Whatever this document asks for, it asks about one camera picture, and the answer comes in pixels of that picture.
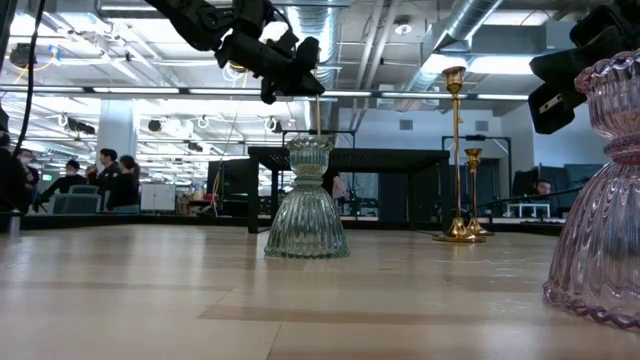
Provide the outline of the person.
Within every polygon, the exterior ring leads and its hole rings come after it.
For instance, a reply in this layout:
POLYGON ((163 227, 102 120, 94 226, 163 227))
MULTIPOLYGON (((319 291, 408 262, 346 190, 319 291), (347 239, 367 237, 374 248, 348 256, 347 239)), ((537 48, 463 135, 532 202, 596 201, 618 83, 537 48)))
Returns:
POLYGON ((550 204, 552 200, 553 196, 551 183, 544 179, 537 180, 533 186, 533 190, 531 193, 531 202, 550 204))
POLYGON ((0 212, 20 210, 27 200, 24 167, 9 145, 9 134, 0 128, 0 212))
POLYGON ((134 214, 139 212, 140 167, 130 155, 120 158, 121 174, 114 181, 106 204, 108 212, 134 214))
POLYGON ((33 203, 36 200, 38 195, 37 185, 40 180, 38 170, 31 166, 31 162, 34 158, 34 153, 29 149, 21 149, 18 154, 18 159, 21 161, 25 169, 25 187, 27 189, 27 195, 30 203, 33 203))
POLYGON ((339 173, 334 169, 327 169, 322 176, 322 187, 332 199, 347 196, 346 187, 339 173))
POLYGON ((90 165, 85 171, 89 185, 98 188, 97 193, 102 197, 101 209, 105 210, 108 199, 113 191, 116 180, 121 175, 117 152, 110 148, 102 148, 98 152, 98 160, 102 166, 99 171, 96 165, 90 165))
POLYGON ((79 162, 76 160, 69 160, 65 166, 65 175, 55 180, 51 186, 36 198, 35 203, 32 205, 32 210, 35 213, 38 213, 39 207, 43 203, 48 202, 56 192, 65 194, 69 192, 72 186, 86 185, 87 180, 79 174, 79 170, 79 162))

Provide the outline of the black table edge rail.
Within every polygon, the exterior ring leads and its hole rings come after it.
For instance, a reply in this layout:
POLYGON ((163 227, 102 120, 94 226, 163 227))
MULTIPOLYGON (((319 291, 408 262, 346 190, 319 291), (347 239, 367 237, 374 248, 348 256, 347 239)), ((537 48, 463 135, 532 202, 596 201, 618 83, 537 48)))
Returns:
MULTIPOLYGON (((20 230, 47 230, 116 225, 179 225, 221 226, 249 229, 246 218, 212 218, 156 215, 23 215, 19 217, 20 230)), ((415 230, 439 231, 440 223, 419 222, 412 227, 408 222, 379 222, 365 220, 343 220, 345 229, 353 230, 415 230)), ((558 236, 564 225, 554 222, 489 223, 484 228, 491 232, 527 233, 558 236)))

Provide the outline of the pink ribbed glass candle holder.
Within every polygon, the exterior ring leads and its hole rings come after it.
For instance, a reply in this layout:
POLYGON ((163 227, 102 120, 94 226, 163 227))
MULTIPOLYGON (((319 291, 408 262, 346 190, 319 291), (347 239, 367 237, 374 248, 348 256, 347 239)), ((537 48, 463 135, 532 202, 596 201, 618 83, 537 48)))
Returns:
POLYGON ((640 48, 596 62, 574 84, 610 161, 570 209, 543 298, 577 316, 640 331, 640 48))

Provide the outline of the teal office chair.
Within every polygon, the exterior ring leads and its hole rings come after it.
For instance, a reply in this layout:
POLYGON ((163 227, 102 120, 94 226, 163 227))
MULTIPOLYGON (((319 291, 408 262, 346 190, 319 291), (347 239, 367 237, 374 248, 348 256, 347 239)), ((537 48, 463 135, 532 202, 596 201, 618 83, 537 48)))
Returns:
POLYGON ((93 185, 74 185, 68 193, 54 194, 49 211, 54 215, 91 215, 100 211, 102 196, 93 185))

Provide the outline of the clear ribbed glass candle holder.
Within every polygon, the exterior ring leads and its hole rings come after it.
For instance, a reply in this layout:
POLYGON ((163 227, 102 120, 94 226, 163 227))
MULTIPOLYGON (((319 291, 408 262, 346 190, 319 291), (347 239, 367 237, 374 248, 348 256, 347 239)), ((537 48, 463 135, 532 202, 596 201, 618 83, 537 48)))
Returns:
POLYGON ((322 187, 333 144, 322 136, 297 137, 286 145, 295 174, 272 222, 264 254, 296 259, 350 255, 333 197, 322 187))

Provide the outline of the tall gold candlestick holder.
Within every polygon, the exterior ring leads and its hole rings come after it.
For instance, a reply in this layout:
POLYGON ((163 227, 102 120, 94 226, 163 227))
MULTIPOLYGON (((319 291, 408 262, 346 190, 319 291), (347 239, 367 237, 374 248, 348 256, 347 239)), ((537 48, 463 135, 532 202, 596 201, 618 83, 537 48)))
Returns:
MULTIPOLYGON (((316 63, 316 66, 313 70, 313 75, 316 78, 316 80, 318 79, 318 63, 316 63)), ((321 131, 321 108, 320 108, 320 95, 316 94, 315 96, 315 124, 316 124, 316 136, 320 137, 322 135, 322 131, 321 131)))
POLYGON ((460 150, 459 150, 459 124, 460 118, 460 92, 464 83, 465 66, 452 66, 444 69, 446 89, 451 94, 453 113, 453 149, 454 149, 454 196, 455 196, 455 216, 452 219, 450 228, 442 235, 436 236, 435 241, 446 243, 484 243, 485 239, 471 232, 465 224, 461 208, 461 173, 460 173, 460 150))

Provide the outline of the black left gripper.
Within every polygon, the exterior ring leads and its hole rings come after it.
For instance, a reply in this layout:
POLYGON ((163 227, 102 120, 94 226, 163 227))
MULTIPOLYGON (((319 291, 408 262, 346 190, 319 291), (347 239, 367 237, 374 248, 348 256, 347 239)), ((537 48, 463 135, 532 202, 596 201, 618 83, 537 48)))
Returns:
POLYGON ((311 72, 318 62, 319 41, 315 37, 306 37, 297 47, 294 58, 293 47, 298 37, 291 31, 277 40, 261 42, 247 33, 233 31, 226 36, 221 47, 215 52, 218 63, 224 66, 233 62, 258 77, 261 82, 260 99, 273 104, 277 96, 316 96, 325 92, 325 87, 311 72))

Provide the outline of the black metal frame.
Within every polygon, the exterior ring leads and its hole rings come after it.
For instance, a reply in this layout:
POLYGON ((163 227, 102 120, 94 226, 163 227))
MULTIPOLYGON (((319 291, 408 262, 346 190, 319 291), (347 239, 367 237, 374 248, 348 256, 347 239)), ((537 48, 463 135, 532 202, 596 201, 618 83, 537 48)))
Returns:
POLYGON ((462 215, 465 219, 470 217, 472 206, 472 174, 471 166, 467 162, 465 149, 479 148, 479 165, 476 170, 476 202, 479 217, 498 217, 505 209, 505 205, 499 205, 498 200, 504 200, 513 192, 512 184, 512 140, 510 137, 490 136, 483 134, 463 135, 459 139, 458 166, 454 162, 454 136, 444 135, 438 140, 439 149, 450 153, 448 173, 450 180, 445 185, 451 191, 451 204, 444 206, 442 203, 442 183, 438 185, 438 216, 454 217, 455 209, 455 174, 460 174, 460 194, 462 215))

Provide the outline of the white cabinet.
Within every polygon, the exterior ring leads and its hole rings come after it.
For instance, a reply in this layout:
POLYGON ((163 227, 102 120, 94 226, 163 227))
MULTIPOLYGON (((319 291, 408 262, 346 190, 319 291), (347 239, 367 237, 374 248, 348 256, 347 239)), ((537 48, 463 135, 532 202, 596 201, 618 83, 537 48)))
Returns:
POLYGON ((141 185, 140 210, 143 212, 173 212, 176 208, 176 187, 173 184, 141 185))

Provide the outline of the short gold candlestick holder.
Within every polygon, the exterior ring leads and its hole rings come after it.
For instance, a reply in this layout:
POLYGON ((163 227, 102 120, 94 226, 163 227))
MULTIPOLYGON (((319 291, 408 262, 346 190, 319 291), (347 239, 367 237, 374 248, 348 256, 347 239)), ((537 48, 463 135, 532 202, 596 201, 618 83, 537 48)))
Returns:
POLYGON ((493 236, 493 233, 482 227, 478 219, 477 202, 477 172, 480 165, 481 148, 468 148, 465 150, 466 161, 471 176, 471 217, 467 230, 476 237, 493 236))

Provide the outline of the ceiling light strip rail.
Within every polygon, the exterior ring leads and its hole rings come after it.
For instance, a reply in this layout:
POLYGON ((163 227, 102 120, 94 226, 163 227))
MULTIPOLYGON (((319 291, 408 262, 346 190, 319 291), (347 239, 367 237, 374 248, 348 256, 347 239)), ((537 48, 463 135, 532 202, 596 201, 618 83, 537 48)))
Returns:
MULTIPOLYGON (((0 92, 27 93, 27 85, 1 84, 0 92)), ((177 98, 177 97, 245 97, 260 98, 259 88, 185 88, 185 87, 82 87, 82 86, 53 86, 36 85, 33 89, 38 95, 61 96, 131 96, 134 98, 177 98)), ((282 98, 302 99, 312 95, 276 95, 282 98)), ((410 99, 410 100, 443 100, 451 97, 444 92, 401 92, 401 91, 366 91, 366 90, 326 90, 319 97, 338 98, 370 98, 370 99, 410 99)), ((472 101, 505 101, 524 102, 528 95, 523 94, 492 94, 492 93, 463 93, 461 99, 472 101)))

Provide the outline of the small white table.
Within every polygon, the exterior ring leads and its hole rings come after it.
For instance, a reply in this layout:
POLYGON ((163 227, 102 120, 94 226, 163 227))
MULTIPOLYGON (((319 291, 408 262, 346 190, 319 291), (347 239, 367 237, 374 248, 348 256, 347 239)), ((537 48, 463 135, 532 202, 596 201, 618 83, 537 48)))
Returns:
POLYGON ((511 203, 507 215, 514 218, 550 218, 551 206, 547 203, 511 203))

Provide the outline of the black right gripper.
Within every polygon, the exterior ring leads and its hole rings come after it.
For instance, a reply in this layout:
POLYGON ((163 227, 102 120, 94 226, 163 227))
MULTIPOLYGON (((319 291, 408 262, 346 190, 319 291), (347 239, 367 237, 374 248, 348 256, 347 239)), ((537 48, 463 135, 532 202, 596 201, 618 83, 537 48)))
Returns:
POLYGON ((534 130, 552 134, 575 118, 586 102, 575 90, 561 91, 547 83, 571 82, 597 61, 640 48, 640 0, 615 0, 599 5, 570 31, 574 49, 534 57, 529 67, 543 82, 528 97, 534 130))

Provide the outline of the silver ceiling duct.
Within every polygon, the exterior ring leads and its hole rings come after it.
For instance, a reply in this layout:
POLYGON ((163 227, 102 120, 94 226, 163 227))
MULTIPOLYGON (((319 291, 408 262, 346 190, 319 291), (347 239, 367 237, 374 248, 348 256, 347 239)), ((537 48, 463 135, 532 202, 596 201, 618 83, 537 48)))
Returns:
POLYGON ((473 35, 504 0, 456 0, 449 15, 431 24, 420 44, 419 69, 403 85, 405 92, 424 92, 440 76, 436 56, 443 48, 461 43, 469 47, 473 35))
POLYGON ((319 41, 318 80, 326 90, 333 89, 338 77, 339 10, 322 7, 288 7, 286 15, 300 40, 319 41))

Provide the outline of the white column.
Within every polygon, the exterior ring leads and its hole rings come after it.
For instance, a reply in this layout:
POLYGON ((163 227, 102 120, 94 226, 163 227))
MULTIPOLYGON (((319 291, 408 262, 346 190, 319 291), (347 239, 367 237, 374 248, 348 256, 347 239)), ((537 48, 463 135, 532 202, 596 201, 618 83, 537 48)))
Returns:
POLYGON ((115 150, 118 156, 137 154, 140 120, 133 100, 106 99, 100 103, 97 150, 115 150))

